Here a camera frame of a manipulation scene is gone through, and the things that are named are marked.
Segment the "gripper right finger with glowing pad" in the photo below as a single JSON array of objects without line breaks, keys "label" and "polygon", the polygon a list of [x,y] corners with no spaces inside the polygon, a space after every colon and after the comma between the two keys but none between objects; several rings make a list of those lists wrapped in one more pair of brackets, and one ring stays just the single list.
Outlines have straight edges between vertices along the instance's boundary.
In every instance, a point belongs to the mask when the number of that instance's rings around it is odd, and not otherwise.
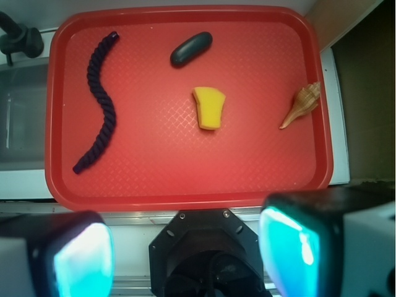
[{"label": "gripper right finger with glowing pad", "polygon": [[394,296],[395,191],[378,185],[275,193],[259,219],[282,296]]}]

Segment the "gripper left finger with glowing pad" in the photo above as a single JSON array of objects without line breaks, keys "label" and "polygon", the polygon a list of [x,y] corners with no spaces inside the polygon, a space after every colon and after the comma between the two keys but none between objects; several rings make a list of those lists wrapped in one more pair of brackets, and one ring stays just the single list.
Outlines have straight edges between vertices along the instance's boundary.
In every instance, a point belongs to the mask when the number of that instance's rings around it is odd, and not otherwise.
[{"label": "gripper left finger with glowing pad", "polygon": [[95,212],[1,217],[1,296],[109,296],[114,267]]}]

